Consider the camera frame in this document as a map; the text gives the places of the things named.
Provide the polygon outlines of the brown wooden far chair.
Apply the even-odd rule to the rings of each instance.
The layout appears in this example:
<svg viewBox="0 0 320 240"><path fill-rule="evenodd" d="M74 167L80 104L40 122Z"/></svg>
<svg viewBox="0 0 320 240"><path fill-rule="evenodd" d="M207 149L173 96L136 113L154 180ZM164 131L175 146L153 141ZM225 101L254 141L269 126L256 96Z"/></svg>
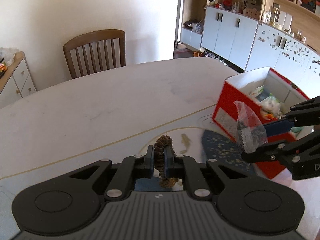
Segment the brown wooden far chair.
<svg viewBox="0 0 320 240"><path fill-rule="evenodd" d="M126 66L126 34L103 29L79 35L63 45L72 79Z"/></svg>

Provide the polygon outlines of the bag of dark items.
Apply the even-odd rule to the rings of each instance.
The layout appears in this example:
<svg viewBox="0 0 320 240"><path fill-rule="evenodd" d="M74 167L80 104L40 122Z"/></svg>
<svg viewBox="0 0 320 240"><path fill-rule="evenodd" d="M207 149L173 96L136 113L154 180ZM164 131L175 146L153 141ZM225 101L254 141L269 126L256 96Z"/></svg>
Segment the bag of dark items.
<svg viewBox="0 0 320 240"><path fill-rule="evenodd" d="M266 129L253 110L244 102L235 101L234 103L238 113L237 142L243 152L254 153L268 142Z"/></svg>

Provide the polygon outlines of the white wall cabinet unit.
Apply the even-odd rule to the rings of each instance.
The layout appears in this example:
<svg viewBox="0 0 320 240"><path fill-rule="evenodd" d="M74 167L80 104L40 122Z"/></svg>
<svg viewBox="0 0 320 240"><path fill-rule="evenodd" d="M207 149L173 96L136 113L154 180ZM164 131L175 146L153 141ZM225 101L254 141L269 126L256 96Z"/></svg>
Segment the white wall cabinet unit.
<svg viewBox="0 0 320 240"><path fill-rule="evenodd" d="M240 72L270 67L319 95L319 0L181 0L178 44Z"/></svg>

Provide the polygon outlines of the white wooden sideboard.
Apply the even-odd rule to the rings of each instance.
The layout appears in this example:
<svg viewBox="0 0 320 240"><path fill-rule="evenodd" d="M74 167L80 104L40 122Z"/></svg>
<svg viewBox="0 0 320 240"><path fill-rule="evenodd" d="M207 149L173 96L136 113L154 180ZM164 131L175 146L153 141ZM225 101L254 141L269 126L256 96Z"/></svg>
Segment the white wooden sideboard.
<svg viewBox="0 0 320 240"><path fill-rule="evenodd" d="M0 107L4 108L23 97L37 92L25 54L15 54L13 63L1 77Z"/></svg>

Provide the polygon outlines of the white sneakers on floor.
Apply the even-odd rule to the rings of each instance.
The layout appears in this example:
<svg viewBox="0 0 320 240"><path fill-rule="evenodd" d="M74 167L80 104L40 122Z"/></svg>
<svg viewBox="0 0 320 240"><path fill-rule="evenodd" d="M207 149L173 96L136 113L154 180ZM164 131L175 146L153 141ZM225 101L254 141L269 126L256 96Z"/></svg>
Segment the white sneakers on floor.
<svg viewBox="0 0 320 240"><path fill-rule="evenodd" d="M225 66L227 65L227 63L225 62L225 59L223 57L220 57L219 55L217 55L211 51L204 51L204 56L211 58L211 59L215 59L215 60L223 63Z"/></svg>

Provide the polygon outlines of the white plastic tissue pack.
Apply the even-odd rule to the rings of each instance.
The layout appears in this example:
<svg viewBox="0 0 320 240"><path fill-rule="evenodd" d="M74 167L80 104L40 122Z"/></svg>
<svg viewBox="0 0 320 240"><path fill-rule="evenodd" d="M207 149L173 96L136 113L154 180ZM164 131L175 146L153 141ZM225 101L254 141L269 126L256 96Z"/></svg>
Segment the white plastic tissue pack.
<svg viewBox="0 0 320 240"><path fill-rule="evenodd" d="M257 87L248 97L261 107L261 113L272 113L277 118L282 116L282 102L264 86Z"/></svg>

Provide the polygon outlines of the red cardboard box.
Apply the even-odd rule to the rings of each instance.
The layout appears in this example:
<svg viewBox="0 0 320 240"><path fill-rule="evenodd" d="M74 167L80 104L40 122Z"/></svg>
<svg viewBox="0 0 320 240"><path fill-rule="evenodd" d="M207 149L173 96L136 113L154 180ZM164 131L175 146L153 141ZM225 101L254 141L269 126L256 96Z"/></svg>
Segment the red cardboard box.
<svg viewBox="0 0 320 240"><path fill-rule="evenodd" d="M283 113L287 113L291 106L309 99L290 80L269 67L251 70L227 78L213 114L213 122L232 139L236 139L236 123L238 119L235 101L244 102L255 112L262 124L272 121L263 114L260 103L252 95L261 86L276 97L281 104Z"/></svg>

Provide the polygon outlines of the red plush keychain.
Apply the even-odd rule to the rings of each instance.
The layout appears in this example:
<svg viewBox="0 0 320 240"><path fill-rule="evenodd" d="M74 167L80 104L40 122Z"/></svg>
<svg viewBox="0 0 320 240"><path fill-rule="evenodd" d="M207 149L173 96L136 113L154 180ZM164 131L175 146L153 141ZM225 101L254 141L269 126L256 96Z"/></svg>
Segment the red plush keychain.
<svg viewBox="0 0 320 240"><path fill-rule="evenodd" d="M262 116L265 120L272 120L272 121L275 121L277 120L278 118L276 116L274 116L272 113L267 113L267 112L263 112L262 113Z"/></svg>

